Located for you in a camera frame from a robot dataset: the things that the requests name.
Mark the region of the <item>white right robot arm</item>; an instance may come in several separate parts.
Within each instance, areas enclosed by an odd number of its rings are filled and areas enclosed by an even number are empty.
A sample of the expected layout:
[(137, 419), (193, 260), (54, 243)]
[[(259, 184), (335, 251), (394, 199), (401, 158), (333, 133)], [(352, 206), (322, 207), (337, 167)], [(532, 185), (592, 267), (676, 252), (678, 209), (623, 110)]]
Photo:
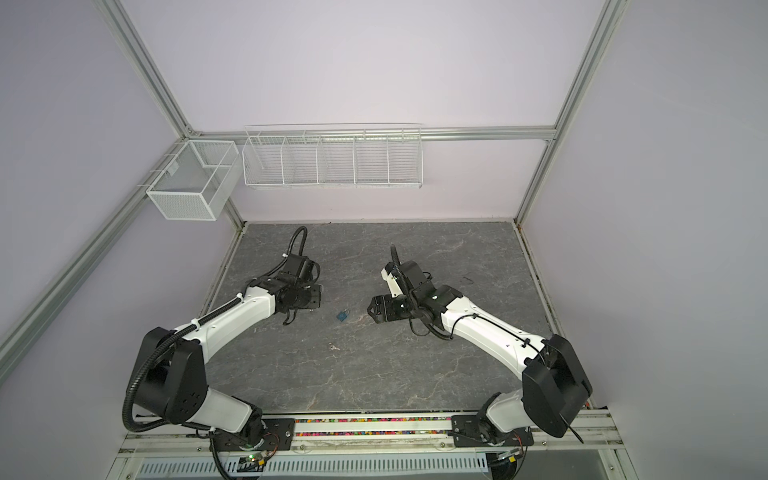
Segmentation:
[(381, 270), (389, 292), (372, 298), (368, 315), (377, 323), (419, 321), (444, 341), (464, 339), (500, 362), (521, 382), (492, 395), (468, 430), (457, 434), (485, 445), (501, 445), (528, 427), (561, 438), (593, 393), (572, 344), (523, 331), (477, 306), (459, 290), (436, 286), (413, 261), (391, 260)]

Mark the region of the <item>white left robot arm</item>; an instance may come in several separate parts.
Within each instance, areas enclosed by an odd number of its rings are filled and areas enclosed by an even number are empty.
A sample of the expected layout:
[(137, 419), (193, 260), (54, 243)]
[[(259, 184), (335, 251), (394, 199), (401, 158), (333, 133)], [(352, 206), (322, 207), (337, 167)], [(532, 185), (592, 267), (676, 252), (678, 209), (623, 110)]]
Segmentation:
[(257, 448), (268, 434), (256, 405), (222, 393), (207, 378), (209, 361), (257, 323), (321, 303), (319, 264), (287, 254), (272, 271), (250, 280), (231, 300), (175, 329), (157, 327), (143, 338), (128, 381), (121, 417), (132, 433), (166, 425), (231, 435), (242, 448)]

